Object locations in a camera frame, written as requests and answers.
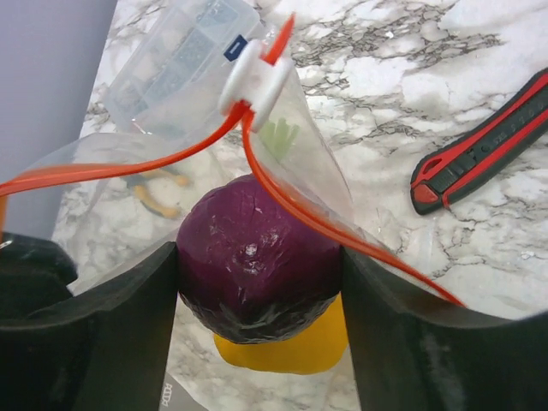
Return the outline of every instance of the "orange strap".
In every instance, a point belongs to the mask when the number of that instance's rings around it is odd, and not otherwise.
[[[282,55],[291,37],[294,24],[295,16],[291,15],[288,21],[283,25],[282,30],[280,31],[277,39],[274,41],[271,49],[263,57],[267,63],[274,64]],[[405,264],[399,258],[395,257],[391,253],[388,253],[382,248],[364,242],[355,235],[352,235],[343,229],[338,229],[323,218],[319,217],[313,210],[303,206],[298,201],[293,200],[291,196],[289,196],[287,190],[281,189],[280,186],[277,185],[267,175],[267,173],[262,170],[256,158],[253,156],[250,144],[250,127],[253,119],[253,113],[250,110],[249,105],[243,101],[235,104],[224,123],[212,135],[200,143],[170,156],[139,164],[56,165],[29,170],[9,182],[0,184],[0,229],[3,226],[3,211],[5,211],[7,196],[10,194],[34,190],[37,188],[70,184],[74,182],[86,182],[104,178],[128,176],[131,174],[143,173],[149,170],[166,167],[206,149],[217,140],[225,136],[242,119],[244,150],[246,152],[247,161],[251,166],[251,170],[265,190],[270,193],[270,195],[276,199],[276,201],[285,210],[319,233],[330,237],[334,241],[337,241],[346,247],[353,248],[360,253],[369,255],[379,261],[383,261],[386,264],[392,265],[393,267],[406,272],[410,276],[423,282],[428,287],[436,290],[448,301],[462,306],[462,303],[456,297],[439,285],[435,284],[430,278],[420,274],[417,270]]]

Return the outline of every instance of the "white marble surface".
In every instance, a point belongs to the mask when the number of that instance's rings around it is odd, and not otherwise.
[[[114,129],[102,92],[165,4],[119,0],[82,135]],[[357,223],[474,309],[519,318],[546,308],[546,136],[451,212],[415,215],[408,181],[421,157],[479,124],[548,66],[548,2],[282,0],[268,18],[281,22],[290,11],[297,12],[292,55],[313,118],[348,179]],[[214,151],[229,173],[247,172],[238,139]],[[110,215],[103,228],[78,226],[89,187],[66,199],[59,241],[91,276],[134,256],[161,223],[114,187],[93,214]],[[169,370],[211,411],[359,409],[348,365],[312,377],[235,369],[184,307]]]

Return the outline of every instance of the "blue label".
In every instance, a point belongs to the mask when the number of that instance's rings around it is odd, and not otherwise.
[[[229,62],[233,62],[236,58],[240,56],[241,51],[246,46],[247,40],[243,38],[240,34],[236,37],[236,40],[232,42],[228,49],[224,52],[224,56]]]

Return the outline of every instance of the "yellow pepper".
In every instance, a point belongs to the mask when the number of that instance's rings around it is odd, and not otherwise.
[[[340,295],[312,325],[289,340],[234,344],[218,335],[213,339],[221,357],[232,366],[301,375],[329,370],[348,346]]]

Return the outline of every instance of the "red and black utility knife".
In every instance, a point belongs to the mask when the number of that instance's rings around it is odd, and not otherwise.
[[[477,128],[420,160],[411,177],[414,209],[425,215],[466,197],[548,131],[548,68]]]

